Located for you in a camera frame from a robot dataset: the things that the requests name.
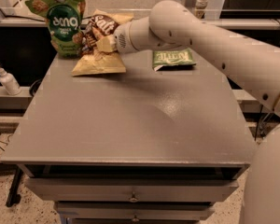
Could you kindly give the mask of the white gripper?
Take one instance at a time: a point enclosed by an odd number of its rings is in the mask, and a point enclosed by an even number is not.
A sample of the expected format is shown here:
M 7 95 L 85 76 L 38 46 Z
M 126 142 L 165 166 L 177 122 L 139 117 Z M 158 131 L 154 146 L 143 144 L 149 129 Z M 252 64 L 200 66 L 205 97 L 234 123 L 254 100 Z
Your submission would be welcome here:
M 129 21 L 120 25 L 114 32 L 114 35 L 107 35 L 96 42 L 98 50 L 102 52 L 113 52 L 118 50 L 119 53 L 135 53 L 136 47 L 130 37 L 132 22 Z

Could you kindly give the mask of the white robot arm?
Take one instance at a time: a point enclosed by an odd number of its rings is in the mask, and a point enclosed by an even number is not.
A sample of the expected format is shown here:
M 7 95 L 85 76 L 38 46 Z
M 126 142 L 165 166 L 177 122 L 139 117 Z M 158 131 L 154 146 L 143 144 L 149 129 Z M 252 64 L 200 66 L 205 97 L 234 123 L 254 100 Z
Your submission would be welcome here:
M 189 47 L 280 117 L 280 48 L 205 23 L 176 1 L 159 2 L 96 45 L 122 53 Z M 280 224 L 280 124 L 254 155 L 239 224 Z

